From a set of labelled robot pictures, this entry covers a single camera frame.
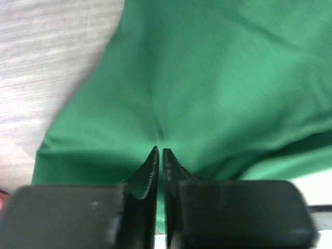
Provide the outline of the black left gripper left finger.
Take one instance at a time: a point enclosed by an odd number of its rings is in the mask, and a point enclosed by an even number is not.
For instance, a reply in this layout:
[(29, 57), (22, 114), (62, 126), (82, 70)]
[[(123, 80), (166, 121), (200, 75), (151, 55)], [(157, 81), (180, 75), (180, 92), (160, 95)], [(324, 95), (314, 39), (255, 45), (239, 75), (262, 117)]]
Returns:
[(111, 186), (19, 188), (1, 211), (1, 248), (153, 248), (159, 150)]

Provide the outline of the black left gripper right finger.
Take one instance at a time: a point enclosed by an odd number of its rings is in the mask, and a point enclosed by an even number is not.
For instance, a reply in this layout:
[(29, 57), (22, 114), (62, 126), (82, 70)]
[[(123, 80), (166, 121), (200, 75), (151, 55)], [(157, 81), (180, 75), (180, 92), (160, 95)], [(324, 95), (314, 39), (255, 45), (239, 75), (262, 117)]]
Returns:
[(167, 248), (311, 248), (319, 233), (288, 181), (211, 181), (162, 153)]

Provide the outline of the green t-shirt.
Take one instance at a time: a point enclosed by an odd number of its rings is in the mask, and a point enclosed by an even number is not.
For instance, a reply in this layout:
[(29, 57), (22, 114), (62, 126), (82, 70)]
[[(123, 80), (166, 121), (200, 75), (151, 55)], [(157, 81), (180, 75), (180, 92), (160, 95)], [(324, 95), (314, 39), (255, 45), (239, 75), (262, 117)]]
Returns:
[(32, 183), (113, 185), (154, 146), (207, 179), (330, 169), (331, 1), (126, 1)]

